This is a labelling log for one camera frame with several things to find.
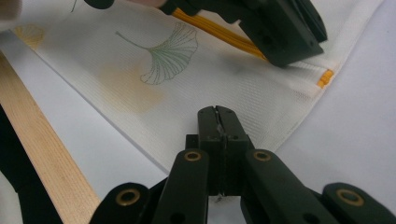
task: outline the gold rivet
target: gold rivet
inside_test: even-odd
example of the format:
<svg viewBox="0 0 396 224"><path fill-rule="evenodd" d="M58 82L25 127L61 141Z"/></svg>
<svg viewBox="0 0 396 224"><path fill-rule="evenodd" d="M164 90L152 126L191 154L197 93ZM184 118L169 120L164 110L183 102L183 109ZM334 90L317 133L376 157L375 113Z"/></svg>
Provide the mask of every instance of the gold rivet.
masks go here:
<svg viewBox="0 0 396 224"><path fill-rule="evenodd" d="M117 204L128 206L139 201L140 192L137 189L125 189L121 191L116 198Z"/></svg>
<svg viewBox="0 0 396 224"><path fill-rule="evenodd" d="M186 159L186 161L198 161L201 158L202 158L201 154L196 151L190 151L184 154L184 159Z"/></svg>
<svg viewBox="0 0 396 224"><path fill-rule="evenodd" d="M258 161L269 161L271 160L271 155L263 152L263 151L256 151L254 152L254 158Z"/></svg>
<svg viewBox="0 0 396 224"><path fill-rule="evenodd" d="M353 190L350 189L338 189L336 191L338 198L341 199L344 203L353 205L353 206L362 206L364 205L363 198Z"/></svg>

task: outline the ginkgo leaf print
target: ginkgo leaf print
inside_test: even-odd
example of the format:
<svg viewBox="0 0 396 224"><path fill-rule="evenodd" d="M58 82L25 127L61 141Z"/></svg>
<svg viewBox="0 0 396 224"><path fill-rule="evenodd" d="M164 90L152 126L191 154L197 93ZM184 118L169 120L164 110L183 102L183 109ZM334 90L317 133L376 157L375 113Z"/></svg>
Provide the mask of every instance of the ginkgo leaf print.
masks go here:
<svg viewBox="0 0 396 224"><path fill-rule="evenodd" d="M120 32L116 32L116 35L136 47L146 49L150 53L151 69L140 79L151 85L161 84L181 73L189 64L192 54L198 47L196 31L182 22L176 23L175 30L168 39L153 48L139 46Z"/></svg>

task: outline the white fabric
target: white fabric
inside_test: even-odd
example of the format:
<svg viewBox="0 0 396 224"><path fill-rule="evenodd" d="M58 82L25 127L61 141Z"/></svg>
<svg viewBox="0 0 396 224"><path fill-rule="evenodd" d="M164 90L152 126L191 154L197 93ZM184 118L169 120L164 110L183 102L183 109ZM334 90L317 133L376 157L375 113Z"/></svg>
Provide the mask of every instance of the white fabric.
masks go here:
<svg viewBox="0 0 396 224"><path fill-rule="evenodd" d="M327 69L339 71L381 2L313 1L327 27L326 53L286 69L231 48L156 9L123 3L109 10L78 4L63 21L72 11L74 1L69 1L69 9L57 13L54 25L43 22L45 38L36 52L168 170L184 147L185 134L197 132L197 111L208 105L231 108L256 147L276 150L324 92L317 85L319 78ZM159 46L174 29L178 33L166 47L174 52L174 59L167 59L175 65L152 67L166 61L158 63L163 49L149 48ZM172 78L158 79L159 83L143 76L150 69L155 77Z"/></svg>

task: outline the wooden edge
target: wooden edge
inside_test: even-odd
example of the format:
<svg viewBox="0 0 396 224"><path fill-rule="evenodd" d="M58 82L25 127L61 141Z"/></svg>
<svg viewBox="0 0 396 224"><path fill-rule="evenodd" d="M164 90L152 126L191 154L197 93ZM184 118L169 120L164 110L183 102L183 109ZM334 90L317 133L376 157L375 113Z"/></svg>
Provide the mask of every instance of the wooden edge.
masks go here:
<svg viewBox="0 0 396 224"><path fill-rule="evenodd" d="M0 104L63 223L89 223L98 197L1 51Z"/></svg>

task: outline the white surface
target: white surface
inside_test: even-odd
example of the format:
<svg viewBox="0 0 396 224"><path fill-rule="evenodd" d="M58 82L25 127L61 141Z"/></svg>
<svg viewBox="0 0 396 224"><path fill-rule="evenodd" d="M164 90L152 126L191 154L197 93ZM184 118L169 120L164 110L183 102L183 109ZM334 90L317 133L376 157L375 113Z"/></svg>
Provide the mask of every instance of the white surface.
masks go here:
<svg viewBox="0 0 396 224"><path fill-rule="evenodd" d="M309 188L321 191L326 184L347 182L370 193L394 214L395 11L396 1L384 2L339 76L277 152ZM150 187L165 176L12 35L0 35L0 49L101 198L118 184L134 181ZM117 154L111 153L114 148ZM0 201L0 208L6 205ZM211 211L215 219L210 223L241 223L230 212L238 205L227 206L232 208Z"/></svg>

